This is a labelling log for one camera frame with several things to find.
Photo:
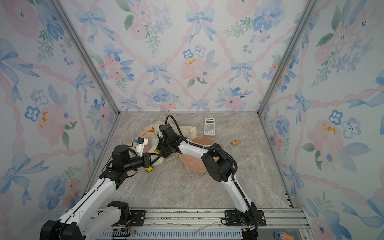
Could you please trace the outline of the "pink wavy fruit plate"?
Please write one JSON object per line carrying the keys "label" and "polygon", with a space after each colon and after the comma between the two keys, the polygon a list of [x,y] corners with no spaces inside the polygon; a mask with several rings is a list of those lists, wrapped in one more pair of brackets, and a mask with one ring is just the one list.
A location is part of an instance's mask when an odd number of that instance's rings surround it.
{"label": "pink wavy fruit plate", "polygon": [[[199,136],[196,136],[195,139],[193,139],[194,143],[205,145],[205,146],[211,146],[213,145],[213,140],[211,138],[201,138]],[[191,155],[179,155],[179,158],[183,162],[184,166],[192,171],[203,173],[206,172],[207,169],[201,159],[195,158]]]}

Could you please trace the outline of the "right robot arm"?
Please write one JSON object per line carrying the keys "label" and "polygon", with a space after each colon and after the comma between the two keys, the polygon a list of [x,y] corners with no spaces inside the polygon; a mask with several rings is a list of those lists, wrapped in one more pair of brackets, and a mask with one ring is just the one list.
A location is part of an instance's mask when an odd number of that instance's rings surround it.
{"label": "right robot arm", "polygon": [[261,225],[257,219],[258,209],[255,203],[248,198],[238,183],[236,177],[238,165],[230,154],[218,144],[205,146],[192,142],[182,133],[175,133],[170,124],[161,125],[159,130],[158,147],[162,152],[189,155],[202,160],[211,178],[220,182],[232,198],[241,224],[247,227]]}

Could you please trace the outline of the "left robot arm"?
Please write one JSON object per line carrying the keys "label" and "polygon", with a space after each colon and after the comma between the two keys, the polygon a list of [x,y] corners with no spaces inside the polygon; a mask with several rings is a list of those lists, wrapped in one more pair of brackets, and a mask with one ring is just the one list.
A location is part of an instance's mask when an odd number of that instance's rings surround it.
{"label": "left robot arm", "polygon": [[136,147],[115,147],[104,171],[95,185],[81,200],[58,220],[47,221],[41,228],[41,240],[95,240],[112,225],[127,227],[134,216],[129,204],[112,201],[97,212],[101,204],[130,178],[129,172],[151,167],[159,153],[141,153]]}

